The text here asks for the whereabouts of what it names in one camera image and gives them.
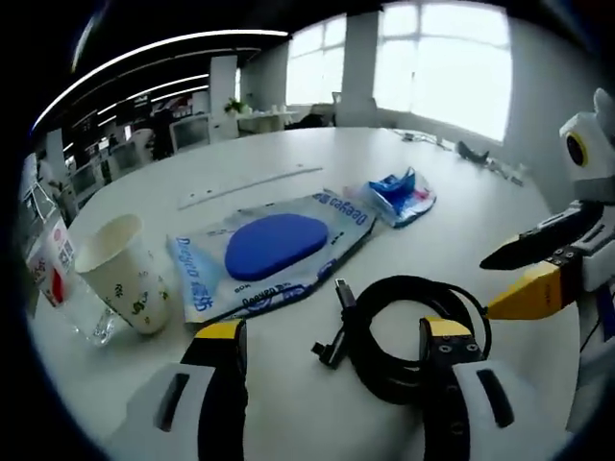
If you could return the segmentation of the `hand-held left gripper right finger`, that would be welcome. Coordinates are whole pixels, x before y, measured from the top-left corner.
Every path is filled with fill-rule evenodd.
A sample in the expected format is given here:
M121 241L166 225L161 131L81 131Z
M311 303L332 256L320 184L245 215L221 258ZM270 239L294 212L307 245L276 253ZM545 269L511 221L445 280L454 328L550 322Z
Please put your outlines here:
M425 317L420 329L426 460L552 460L565 447L535 389L468 328Z

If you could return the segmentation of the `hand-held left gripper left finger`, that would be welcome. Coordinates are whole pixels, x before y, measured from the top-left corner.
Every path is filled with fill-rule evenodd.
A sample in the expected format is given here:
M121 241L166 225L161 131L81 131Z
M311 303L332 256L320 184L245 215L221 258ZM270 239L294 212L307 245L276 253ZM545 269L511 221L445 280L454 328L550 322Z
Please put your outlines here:
M242 460L248 391L246 322L201 328L182 359L129 399L106 442L113 460Z

